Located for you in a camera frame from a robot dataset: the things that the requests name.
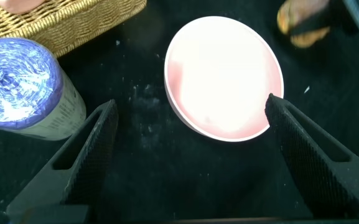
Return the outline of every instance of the dust speck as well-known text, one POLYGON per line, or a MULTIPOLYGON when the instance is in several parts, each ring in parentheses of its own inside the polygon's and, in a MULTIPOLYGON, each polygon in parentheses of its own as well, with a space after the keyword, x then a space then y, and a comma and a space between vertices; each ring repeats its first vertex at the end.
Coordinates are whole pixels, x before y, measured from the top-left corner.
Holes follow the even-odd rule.
POLYGON ((308 87, 306 88, 306 90, 304 91, 304 94, 305 94, 306 92, 308 92, 309 89, 310 89, 310 87, 308 86, 308 87))

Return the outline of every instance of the yellow object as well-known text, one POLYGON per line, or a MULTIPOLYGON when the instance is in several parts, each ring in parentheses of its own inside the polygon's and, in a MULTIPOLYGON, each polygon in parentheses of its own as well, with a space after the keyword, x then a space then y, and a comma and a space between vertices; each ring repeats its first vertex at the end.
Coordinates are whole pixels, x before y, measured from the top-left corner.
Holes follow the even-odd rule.
POLYGON ((23 37, 62 56, 137 14, 146 0, 46 0, 21 15, 0 7, 0 37, 23 37))

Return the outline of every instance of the black object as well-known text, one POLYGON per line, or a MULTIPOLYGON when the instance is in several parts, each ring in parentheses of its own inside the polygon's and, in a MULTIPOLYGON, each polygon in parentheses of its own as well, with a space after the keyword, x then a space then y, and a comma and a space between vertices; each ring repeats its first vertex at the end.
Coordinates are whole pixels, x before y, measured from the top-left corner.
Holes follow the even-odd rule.
POLYGON ((293 27, 289 35, 299 35, 324 27, 339 27, 347 34, 358 33, 359 0, 330 0, 326 8, 293 27))
POLYGON ((97 107, 7 207, 13 223, 83 223, 92 215, 111 160, 118 113, 97 107))
POLYGON ((359 157, 290 102, 270 94, 266 116, 316 218, 359 218, 359 157))
MULTIPOLYGON (((354 219, 233 218, 160 223, 359 223, 359 157, 286 100, 270 94, 265 113, 314 217, 354 219)), ((94 111, 9 205, 12 222, 97 222, 90 215, 113 148, 117 120, 113 101, 94 111)))

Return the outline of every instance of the hand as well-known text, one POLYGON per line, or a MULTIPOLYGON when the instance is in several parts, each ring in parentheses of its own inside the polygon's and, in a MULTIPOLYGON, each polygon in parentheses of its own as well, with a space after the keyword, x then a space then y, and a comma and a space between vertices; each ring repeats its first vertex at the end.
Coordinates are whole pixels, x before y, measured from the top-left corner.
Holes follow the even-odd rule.
MULTIPOLYGON (((321 11, 330 0, 287 0, 277 14, 277 25, 283 34, 303 20, 321 11)), ((310 47, 330 32, 329 27, 291 36, 291 42, 298 47, 310 47)))

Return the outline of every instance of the roll of plastic bags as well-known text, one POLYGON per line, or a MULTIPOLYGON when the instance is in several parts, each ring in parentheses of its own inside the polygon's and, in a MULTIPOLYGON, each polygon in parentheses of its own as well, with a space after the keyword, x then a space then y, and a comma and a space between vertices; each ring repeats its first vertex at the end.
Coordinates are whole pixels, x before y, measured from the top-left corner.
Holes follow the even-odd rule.
POLYGON ((52 53, 31 40, 0 39, 0 129, 60 140, 85 117, 83 99, 52 53))

